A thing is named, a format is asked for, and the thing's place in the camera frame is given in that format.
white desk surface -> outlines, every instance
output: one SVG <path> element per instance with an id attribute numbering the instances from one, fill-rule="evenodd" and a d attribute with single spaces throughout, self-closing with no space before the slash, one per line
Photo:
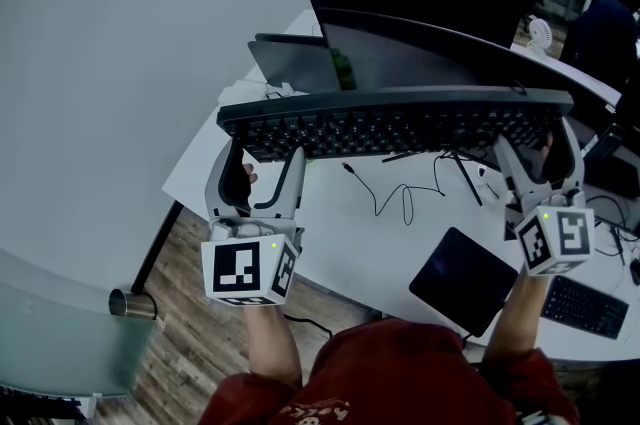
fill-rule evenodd
<path id="1" fill-rule="evenodd" d="M 600 80 L 593 78 L 591 75 L 587 75 L 579 69 L 569 66 L 558 59 L 554 59 L 553 57 L 540 57 L 528 48 L 516 45 L 515 43 L 511 45 L 511 51 L 538 61 L 558 73 L 566 75 L 570 79 L 581 84 L 583 87 L 589 89 L 594 94 L 600 96 L 612 107 L 615 107 L 618 104 L 618 100 L 620 100 L 620 93 L 612 87 L 609 87 L 604 82 L 600 82 Z"/>
<path id="2" fill-rule="evenodd" d="M 315 23 L 305 11 L 287 29 L 308 34 Z M 220 102 L 229 104 L 261 99 L 265 84 L 242 80 L 227 88 Z M 163 190 L 201 217 L 207 219 L 204 187 L 213 163 L 228 137 L 216 124 L 217 110 L 195 136 L 165 183 Z M 381 157 L 350 158 L 349 164 L 372 188 L 378 199 L 386 199 L 396 185 L 433 186 L 433 159 L 422 154 L 380 163 Z M 271 197 L 281 164 L 256 164 L 259 175 L 252 202 Z M 522 264 L 520 248 L 504 242 L 504 204 L 493 197 L 476 176 L 475 164 L 468 172 L 484 202 L 479 207 L 462 174 L 452 160 L 438 162 L 438 179 L 446 197 L 414 191 L 415 219 L 404 225 L 399 193 L 380 217 L 373 215 L 373 202 L 366 189 L 341 166 L 341 159 L 316 160 L 307 165 L 302 205 L 296 215 L 305 227 L 304 252 L 296 267 L 302 276 L 350 299 L 393 316 L 424 323 L 441 323 L 458 331 L 438 312 L 409 292 L 409 283 L 450 227 L 456 227 L 516 269 Z M 489 171 L 486 178 L 500 196 L 506 188 L 500 174 Z M 605 227 L 596 230 L 597 247 L 615 252 Z M 633 285 L 628 266 L 620 258 L 596 255 L 571 272 L 571 277 L 629 303 L 627 318 L 617 340 L 609 340 L 541 319 L 538 346 L 552 358 L 572 360 L 618 360 L 640 357 L 640 289 Z M 470 341 L 486 345 L 495 324 L 482 338 Z"/>

black keyboard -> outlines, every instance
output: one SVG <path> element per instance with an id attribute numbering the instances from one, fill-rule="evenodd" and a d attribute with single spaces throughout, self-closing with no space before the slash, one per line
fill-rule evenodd
<path id="1" fill-rule="evenodd" d="M 268 162 L 297 146 L 307 158 L 490 147 L 498 133 L 516 146 L 534 146 L 572 106 L 564 91 L 396 88 L 230 105 L 218 112 L 218 125 Z"/>
<path id="2" fill-rule="evenodd" d="M 551 283 L 542 316 L 589 333 L 616 339 L 629 305 L 563 276 Z"/>

cable cord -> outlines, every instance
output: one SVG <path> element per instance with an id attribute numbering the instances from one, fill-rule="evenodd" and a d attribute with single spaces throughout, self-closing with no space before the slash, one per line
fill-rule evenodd
<path id="1" fill-rule="evenodd" d="M 498 194 L 496 194 L 496 191 L 491 188 L 491 185 L 489 185 L 489 182 L 485 181 L 485 183 L 487 184 L 487 187 L 493 193 L 493 195 L 496 196 L 496 199 L 500 199 L 500 196 L 498 196 Z"/>
<path id="2" fill-rule="evenodd" d="M 462 338 L 462 350 L 467 348 L 467 341 L 471 338 L 472 333 L 467 334 L 464 338 Z"/>
<path id="3" fill-rule="evenodd" d="M 327 329 L 325 326 L 320 325 L 318 322 L 311 320 L 310 318 L 296 318 L 296 317 L 292 317 L 291 315 L 284 315 L 284 318 L 286 318 L 287 320 L 291 320 L 292 322 L 299 322 L 299 323 L 304 323 L 304 324 L 311 324 L 315 327 L 317 327 L 318 329 L 324 331 L 325 333 L 327 333 L 329 335 L 329 339 L 333 338 L 333 333 Z"/>
<path id="4" fill-rule="evenodd" d="M 622 221 L 622 228 L 624 230 L 626 230 L 627 229 L 627 219 L 629 218 L 630 212 L 625 217 L 625 215 L 624 215 L 624 213 L 622 211 L 622 207 L 620 206 L 620 204 L 615 199 L 613 199 L 612 197 L 605 196 L 604 194 L 600 195 L 600 196 L 590 197 L 589 199 L 587 199 L 586 202 L 589 203 L 591 201 L 595 201 L 596 199 L 606 199 L 607 201 L 611 201 L 614 205 L 616 205 L 616 208 L 618 209 L 618 213 L 620 214 L 620 220 Z M 627 238 L 620 231 L 618 231 L 618 237 L 621 238 L 622 240 L 624 240 L 625 242 L 637 242 L 638 240 L 640 240 L 640 238 L 637 237 L 637 236 L 636 236 L 636 238 Z"/>
<path id="5" fill-rule="evenodd" d="M 433 161 L 434 176 L 436 174 L 435 173 L 435 169 L 436 169 L 435 164 L 436 164 L 438 158 L 436 158 L 436 160 Z M 356 172 L 353 170 L 353 168 L 349 164 L 343 162 L 342 166 L 345 168 L 345 170 L 347 170 L 348 172 L 353 174 L 356 178 L 358 178 L 358 181 L 360 183 L 362 183 L 364 185 L 364 187 L 369 191 L 369 194 L 371 194 L 371 197 L 373 198 L 373 213 L 374 213 L 374 215 L 376 217 L 380 216 L 380 214 L 385 209 L 385 207 L 387 206 L 387 204 L 389 203 L 391 198 L 395 195 L 395 193 L 399 189 L 402 189 L 402 218 L 404 220 L 405 226 L 411 226 L 411 224 L 413 223 L 413 217 L 414 217 L 413 194 L 411 194 L 411 189 L 414 189 L 414 190 L 428 190 L 429 192 L 436 192 L 437 194 L 440 194 L 442 197 L 446 197 L 444 195 L 444 193 L 440 190 L 440 186 L 438 185 L 438 178 L 436 176 L 435 180 L 436 180 L 437 189 L 432 189 L 432 188 L 429 188 L 429 187 L 418 187 L 418 186 L 415 186 L 415 185 L 407 185 L 406 183 L 401 183 L 395 189 L 393 189 L 393 192 L 391 192 L 391 194 L 389 194 L 389 197 L 382 204 L 382 206 L 380 207 L 380 210 L 378 210 L 378 199 L 376 198 L 376 195 L 373 193 L 373 191 L 369 188 L 369 185 L 367 185 L 362 180 L 362 178 L 360 178 L 360 176 L 358 176 L 356 174 Z M 409 195 L 409 206 L 410 206 L 410 210 L 411 210 L 411 215 L 410 215 L 409 218 L 407 218 L 407 198 L 406 198 L 406 194 Z"/>

black tablet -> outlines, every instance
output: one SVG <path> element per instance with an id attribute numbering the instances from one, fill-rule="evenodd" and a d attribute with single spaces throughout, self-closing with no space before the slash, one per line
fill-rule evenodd
<path id="1" fill-rule="evenodd" d="M 502 309 L 517 276 L 505 262 L 450 228 L 409 290 L 479 337 Z"/>

